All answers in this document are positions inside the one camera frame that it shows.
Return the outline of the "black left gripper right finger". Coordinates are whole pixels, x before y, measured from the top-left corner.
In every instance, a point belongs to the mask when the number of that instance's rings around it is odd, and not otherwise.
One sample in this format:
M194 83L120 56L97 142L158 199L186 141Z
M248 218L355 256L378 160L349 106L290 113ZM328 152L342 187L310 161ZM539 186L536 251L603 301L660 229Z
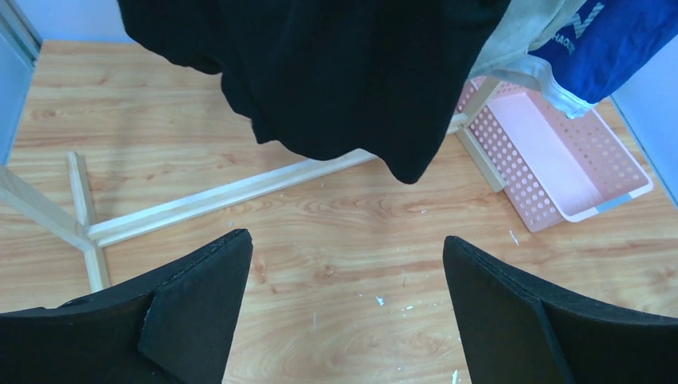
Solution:
M675 318L575 293L456 236L443 264L473 382L676 382Z

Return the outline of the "black underwear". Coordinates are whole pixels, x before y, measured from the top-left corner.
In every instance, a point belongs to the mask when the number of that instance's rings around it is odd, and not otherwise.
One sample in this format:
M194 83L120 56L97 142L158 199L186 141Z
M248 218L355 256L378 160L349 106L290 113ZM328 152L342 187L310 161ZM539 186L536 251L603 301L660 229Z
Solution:
M433 160L506 1L154 1L118 4L126 33L217 74L259 143L315 160L362 149L400 182Z

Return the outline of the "grey beige underwear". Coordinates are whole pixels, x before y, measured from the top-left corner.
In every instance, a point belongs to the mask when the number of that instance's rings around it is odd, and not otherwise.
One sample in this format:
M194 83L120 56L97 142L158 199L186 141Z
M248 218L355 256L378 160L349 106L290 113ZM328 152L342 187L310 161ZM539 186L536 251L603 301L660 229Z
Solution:
M512 0L490 34L469 77L485 75L543 46L584 0Z

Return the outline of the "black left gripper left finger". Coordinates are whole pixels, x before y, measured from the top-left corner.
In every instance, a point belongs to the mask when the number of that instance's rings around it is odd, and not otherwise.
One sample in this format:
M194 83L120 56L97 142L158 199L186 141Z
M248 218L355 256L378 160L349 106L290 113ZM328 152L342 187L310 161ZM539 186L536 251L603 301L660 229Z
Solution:
M221 382L252 255L236 229L59 307L2 314L2 382Z

